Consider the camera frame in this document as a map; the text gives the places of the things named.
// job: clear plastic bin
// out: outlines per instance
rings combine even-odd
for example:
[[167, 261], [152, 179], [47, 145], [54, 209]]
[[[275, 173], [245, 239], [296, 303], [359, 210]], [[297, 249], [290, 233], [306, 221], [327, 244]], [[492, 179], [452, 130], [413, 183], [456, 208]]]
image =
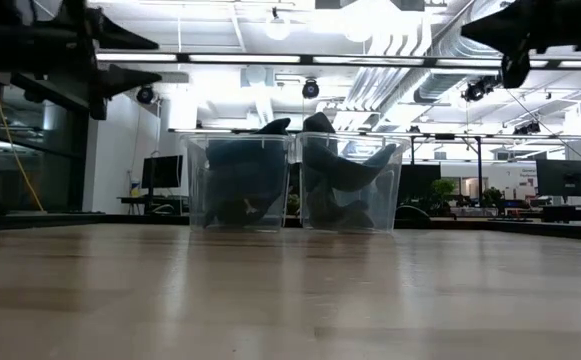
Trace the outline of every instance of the clear plastic bin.
[[401, 161], [409, 140], [302, 133], [297, 142], [304, 227], [392, 231]]
[[281, 228], [289, 136], [194, 134], [183, 142], [192, 230]]

